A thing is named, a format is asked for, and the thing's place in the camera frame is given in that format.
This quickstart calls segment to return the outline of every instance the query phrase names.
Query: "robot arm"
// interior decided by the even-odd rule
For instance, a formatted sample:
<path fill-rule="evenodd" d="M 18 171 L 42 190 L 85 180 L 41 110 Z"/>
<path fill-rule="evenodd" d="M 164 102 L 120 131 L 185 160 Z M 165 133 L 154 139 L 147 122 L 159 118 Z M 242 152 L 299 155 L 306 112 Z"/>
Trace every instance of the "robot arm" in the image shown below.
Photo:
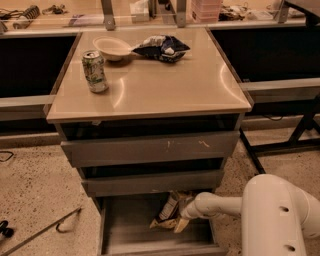
<path fill-rule="evenodd" d="M 218 213 L 241 214 L 243 256 L 306 256 L 303 237 L 320 235 L 320 202 L 270 174 L 252 178 L 242 198 L 204 192 L 182 201 L 179 210 L 184 223 Z M 186 225 L 180 223 L 175 232 L 181 232 L 181 227 Z"/>

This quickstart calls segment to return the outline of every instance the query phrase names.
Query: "soda can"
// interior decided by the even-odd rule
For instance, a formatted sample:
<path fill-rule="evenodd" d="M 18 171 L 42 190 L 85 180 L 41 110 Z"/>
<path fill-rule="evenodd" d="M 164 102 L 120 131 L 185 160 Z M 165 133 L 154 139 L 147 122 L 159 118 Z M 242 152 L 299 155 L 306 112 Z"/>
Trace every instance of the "soda can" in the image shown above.
<path fill-rule="evenodd" d="M 90 91 L 99 93 L 108 89 L 103 70 L 104 59 L 99 51 L 91 50 L 83 53 L 82 65 Z"/>

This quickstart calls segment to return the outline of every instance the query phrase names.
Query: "beige countertop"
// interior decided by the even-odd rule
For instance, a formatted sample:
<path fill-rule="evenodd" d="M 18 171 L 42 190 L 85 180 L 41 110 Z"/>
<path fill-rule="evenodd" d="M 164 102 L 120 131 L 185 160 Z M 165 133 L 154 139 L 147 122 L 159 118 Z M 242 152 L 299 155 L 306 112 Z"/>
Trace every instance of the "beige countertop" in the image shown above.
<path fill-rule="evenodd" d="M 177 63 L 131 55 L 105 63 L 109 89 L 89 90 L 81 55 L 94 49 L 92 40 L 107 35 L 130 45 L 152 35 L 174 35 L 190 46 Z M 243 113 L 251 105 L 226 66 L 205 28 L 83 32 L 47 116 L 49 123 Z"/>

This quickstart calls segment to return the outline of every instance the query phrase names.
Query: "speckled floor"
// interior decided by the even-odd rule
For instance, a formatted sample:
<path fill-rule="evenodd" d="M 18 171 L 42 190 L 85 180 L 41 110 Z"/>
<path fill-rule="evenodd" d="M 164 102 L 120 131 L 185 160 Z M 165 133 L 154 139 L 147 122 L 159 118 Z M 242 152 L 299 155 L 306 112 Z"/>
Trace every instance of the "speckled floor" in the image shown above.
<path fill-rule="evenodd" d="M 243 124 L 243 129 L 252 144 L 283 141 L 296 121 L 250 121 Z M 315 134 L 308 131 L 304 136 Z M 0 162 L 0 220 L 8 220 L 15 230 L 12 238 L 0 239 L 0 255 L 79 206 L 80 214 L 61 225 L 66 232 L 51 228 L 12 255 L 96 255 L 100 216 L 64 156 L 57 134 L 0 137 L 0 145 L 2 150 L 14 153 L 9 161 Z M 267 173 L 283 177 L 320 199 L 319 150 L 263 156 L 260 160 Z M 254 174 L 255 168 L 239 141 L 216 193 L 241 196 Z M 241 220 L 223 215 L 214 220 L 214 226 L 218 243 L 229 250 L 227 255 L 241 255 Z M 318 256 L 320 238 L 306 240 L 306 248 L 308 256 Z"/>

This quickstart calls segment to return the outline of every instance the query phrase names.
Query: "object in drawer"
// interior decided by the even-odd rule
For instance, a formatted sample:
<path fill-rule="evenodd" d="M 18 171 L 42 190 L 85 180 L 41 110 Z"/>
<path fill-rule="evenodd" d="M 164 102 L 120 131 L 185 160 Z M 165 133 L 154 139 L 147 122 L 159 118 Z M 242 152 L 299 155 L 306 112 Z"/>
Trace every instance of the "object in drawer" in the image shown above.
<path fill-rule="evenodd" d="M 151 36 L 136 46 L 132 51 L 163 62 L 176 62 L 181 59 L 190 47 L 174 36 Z"/>
<path fill-rule="evenodd" d="M 82 65 L 90 91 L 99 93 L 108 89 L 104 74 L 104 59 L 99 51 L 91 50 L 82 55 Z"/>
<path fill-rule="evenodd" d="M 230 6 L 222 6 L 219 14 L 219 21 L 232 21 L 232 20 L 243 20 L 244 15 L 236 12 Z"/>
<path fill-rule="evenodd" d="M 42 10 L 43 15 L 49 15 L 49 14 L 65 14 L 68 13 L 67 10 L 65 10 L 65 5 L 60 4 L 59 6 L 52 5 L 47 9 Z"/>
<path fill-rule="evenodd" d="M 31 24 L 31 22 L 35 20 L 39 15 L 40 15 L 39 7 L 36 5 L 31 5 L 13 23 L 13 28 L 14 29 L 27 28 Z"/>
<path fill-rule="evenodd" d="M 163 206 L 162 210 L 157 217 L 153 219 L 150 224 L 150 228 L 160 227 L 165 229 L 173 229 L 177 225 L 177 209 L 179 201 L 190 197 L 193 192 L 181 192 L 172 191 L 168 197 L 166 204 Z"/>

